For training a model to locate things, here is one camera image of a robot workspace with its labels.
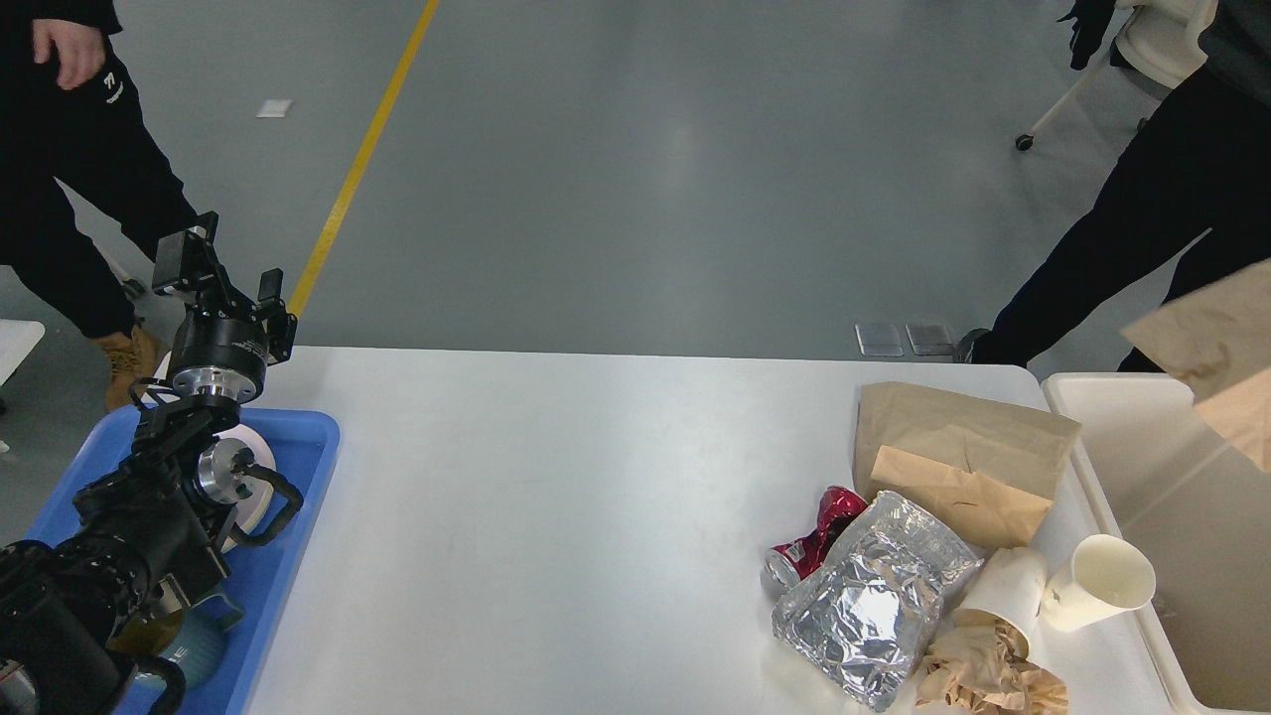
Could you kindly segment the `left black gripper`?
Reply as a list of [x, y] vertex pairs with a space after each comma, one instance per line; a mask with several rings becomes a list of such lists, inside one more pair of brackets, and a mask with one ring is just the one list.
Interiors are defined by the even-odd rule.
[[217, 224], [219, 213], [207, 212], [160, 239], [150, 286], [194, 309], [175, 333], [165, 371], [172, 389], [245, 404], [263, 392], [267, 366], [291, 357], [297, 317], [282, 298], [281, 268], [262, 273], [254, 311], [234, 314], [239, 293], [214, 250]]

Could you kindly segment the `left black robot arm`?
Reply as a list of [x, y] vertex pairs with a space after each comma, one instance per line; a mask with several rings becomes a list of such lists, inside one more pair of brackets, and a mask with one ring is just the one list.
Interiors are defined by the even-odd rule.
[[297, 317], [282, 271], [261, 276], [257, 298], [236, 290], [214, 250], [217, 213], [159, 243], [158, 295], [186, 304], [164, 378], [137, 378], [131, 451], [78, 490], [78, 533], [58, 546], [3, 549], [1, 655], [5, 714], [109, 714], [135, 677], [163, 682], [150, 707], [186, 701], [180, 665], [127, 654], [114, 639], [139, 620], [191, 610], [228, 578], [222, 544], [272, 542], [297, 516], [301, 493], [225, 439], [266, 371], [291, 356]]

